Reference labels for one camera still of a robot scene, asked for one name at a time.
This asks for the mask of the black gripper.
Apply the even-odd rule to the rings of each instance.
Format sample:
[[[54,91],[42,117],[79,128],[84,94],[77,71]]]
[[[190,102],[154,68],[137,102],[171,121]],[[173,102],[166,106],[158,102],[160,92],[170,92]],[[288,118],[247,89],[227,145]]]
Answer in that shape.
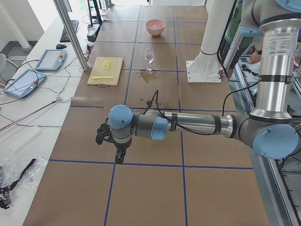
[[[126,149],[129,148],[132,144],[132,140],[127,141],[126,143],[117,143],[114,142],[116,150],[115,162],[123,164],[124,158],[126,155]]]

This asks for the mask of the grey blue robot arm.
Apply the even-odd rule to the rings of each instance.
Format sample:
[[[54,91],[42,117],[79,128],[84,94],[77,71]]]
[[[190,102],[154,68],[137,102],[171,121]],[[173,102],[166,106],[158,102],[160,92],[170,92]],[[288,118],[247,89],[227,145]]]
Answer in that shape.
[[[224,135],[239,140],[258,155],[282,159],[292,154],[300,137],[291,126],[287,99],[292,83],[294,53],[301,28],[298,0],[245,0],[241,32],[263,33],[263,50],[256,105],[248,116],[199,115],[147,109],[133,113],[125,105],[110,109],[106,121],[108,141],[116,148],[115,162],[122,164],[132,137],[165,139],[169,131],[185,130],[203,136]]]

